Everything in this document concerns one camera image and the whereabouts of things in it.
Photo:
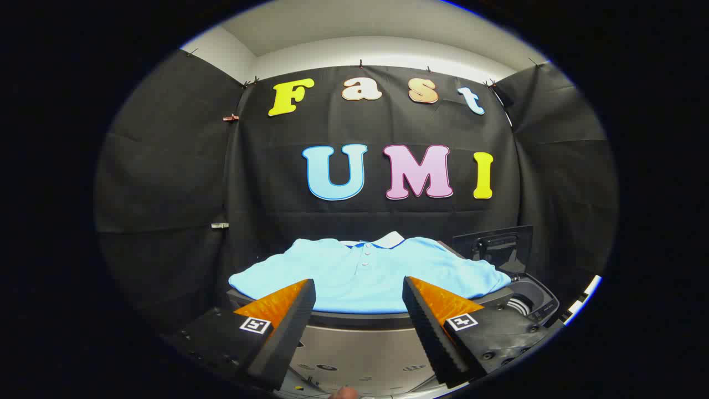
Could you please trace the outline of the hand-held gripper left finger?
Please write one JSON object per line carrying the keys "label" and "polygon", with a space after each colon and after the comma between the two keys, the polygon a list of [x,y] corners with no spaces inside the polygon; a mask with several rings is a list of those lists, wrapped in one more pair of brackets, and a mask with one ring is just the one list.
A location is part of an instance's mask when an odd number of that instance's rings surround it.
{"label": "hand-held gripper left finger", "polygon": [[164,341],[241,388],[276,391],[311,318],[316,285],[303,279],[236,310],[213,308]]}

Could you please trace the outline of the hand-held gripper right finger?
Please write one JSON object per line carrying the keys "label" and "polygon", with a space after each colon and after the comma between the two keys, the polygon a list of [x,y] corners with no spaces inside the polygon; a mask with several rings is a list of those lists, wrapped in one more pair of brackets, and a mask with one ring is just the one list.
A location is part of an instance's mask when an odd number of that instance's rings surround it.
{"label": "hand-held gripper right finger", "polygon": [[480,305],[406,276],[402,301],[436,379],[454,388],[504,369],[548,330],[507,305]]}

